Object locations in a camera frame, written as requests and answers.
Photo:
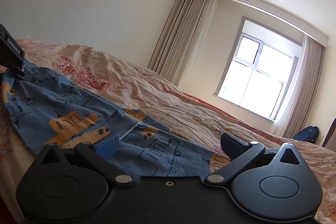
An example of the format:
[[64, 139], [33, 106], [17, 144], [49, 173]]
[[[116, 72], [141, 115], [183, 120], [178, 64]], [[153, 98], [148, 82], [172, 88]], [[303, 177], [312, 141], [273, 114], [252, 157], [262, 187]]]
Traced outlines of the blue patterned children's pants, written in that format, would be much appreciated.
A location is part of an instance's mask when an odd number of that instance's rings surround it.
[[118, 149], [108, 162], [135, 178], [206, 177], [228, 163], [143, 110], [121, 107], [49, 68], [27, 63], [23, 80], [5, 71], [1, 92], [5, 113], [34, 154], [47, 143], [73, 148], [117, 134]]

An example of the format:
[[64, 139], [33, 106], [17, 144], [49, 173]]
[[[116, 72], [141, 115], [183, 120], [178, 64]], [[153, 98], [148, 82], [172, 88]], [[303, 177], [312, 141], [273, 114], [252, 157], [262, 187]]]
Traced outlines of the orange bed sheet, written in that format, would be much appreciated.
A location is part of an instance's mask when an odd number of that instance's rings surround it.
[[240, 118], [237, 118], [236, 116], [228, 113], [227, 111], [224, 111], [196, 96], [193, 96], [191, 94], [185, 93], [183, 92], [183, 95], [186, 96], [188, 99], [192, 100], [195, 104], [204, 107], [206, 109], [210, 109], [218, 114], [220, 114], [221, 116], [224, 116], [225, 119], [227, 119], [229, 122], [234, 123], [234, 124], [238, 124], [240, 126], [242, 126], [243, 128], [247, 128], [249, 130], [251, 130], [254, 133], [260, 134], [262, 132], [267, 132], [270, 133], [271, 127], [257, 127], [254, 124], [250, 124]]

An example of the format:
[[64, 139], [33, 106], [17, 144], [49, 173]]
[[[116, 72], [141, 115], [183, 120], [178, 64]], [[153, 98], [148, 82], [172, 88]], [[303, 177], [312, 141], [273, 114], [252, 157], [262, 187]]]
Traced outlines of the pink floral bed quilt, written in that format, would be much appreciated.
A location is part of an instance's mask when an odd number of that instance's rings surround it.
[[[141, 109], [188, 141], [220, 153], [221, 133], [276, 148], [293, 143], [318, 179], [323, 199], [315, 219], [335, 223], [335, 152], [316, 144], [290, 140], [267, 132], [254, 133], [224, 116], [195, 104], [157, 73], [99, 52], [90, 46], [52, 45], [17, 39], [25, 57], [40, 67], [58, 71], [70, 80], [127, 109]], [[15, 223], [24, 220], [15, 198], [17, 185], [34, 156], [11, 126], [1, 98], [1, 197]]]

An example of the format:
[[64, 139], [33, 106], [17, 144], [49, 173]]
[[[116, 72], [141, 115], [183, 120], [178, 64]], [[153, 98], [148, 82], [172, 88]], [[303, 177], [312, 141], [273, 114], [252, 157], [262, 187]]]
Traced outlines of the dark blue backpack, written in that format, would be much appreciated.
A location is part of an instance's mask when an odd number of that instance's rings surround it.
[[305, 141], [313, 143], [319, 135], [319, 128], [317, 126], [308, 126], [295, 134], [293, 139], [298, 141]]

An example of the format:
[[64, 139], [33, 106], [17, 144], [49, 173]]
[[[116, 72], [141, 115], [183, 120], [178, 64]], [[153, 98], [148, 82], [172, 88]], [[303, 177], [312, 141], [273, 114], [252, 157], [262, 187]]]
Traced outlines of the beige curtain right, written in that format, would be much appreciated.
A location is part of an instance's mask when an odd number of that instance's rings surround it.
[[325, 47], [303, 36], [298, 67], [270, 133], [292, 138], [306, 124], [321, 78]]

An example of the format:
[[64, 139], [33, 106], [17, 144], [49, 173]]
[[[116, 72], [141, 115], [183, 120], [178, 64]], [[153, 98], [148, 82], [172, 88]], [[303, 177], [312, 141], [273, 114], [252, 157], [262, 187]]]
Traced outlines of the beige curtain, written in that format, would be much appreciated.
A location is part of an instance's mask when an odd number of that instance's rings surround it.
[[204, 42], [219, 0], [175, 0], [148, 68], [179, 85]]
[[292, 138], [306, 124], [321, 78], [325, 47], [303, 36], [298, 67], [270, 133]]

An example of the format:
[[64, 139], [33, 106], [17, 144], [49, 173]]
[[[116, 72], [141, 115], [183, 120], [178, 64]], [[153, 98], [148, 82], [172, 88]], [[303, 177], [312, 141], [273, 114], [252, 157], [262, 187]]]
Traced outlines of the white framed window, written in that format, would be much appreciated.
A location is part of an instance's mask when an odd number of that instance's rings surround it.
[[289, 36], [243, 17], [215, 94], [275, 120], [296, 73], [301, 50], [301, 43]]

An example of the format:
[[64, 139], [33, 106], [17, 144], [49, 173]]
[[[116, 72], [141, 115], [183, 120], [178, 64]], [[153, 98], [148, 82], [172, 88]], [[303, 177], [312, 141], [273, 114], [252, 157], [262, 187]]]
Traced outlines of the beige curtain left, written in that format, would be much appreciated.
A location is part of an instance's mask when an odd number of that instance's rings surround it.
[[204, 42], [219, 0], [175, 0], [148, 68], [179, 85]]

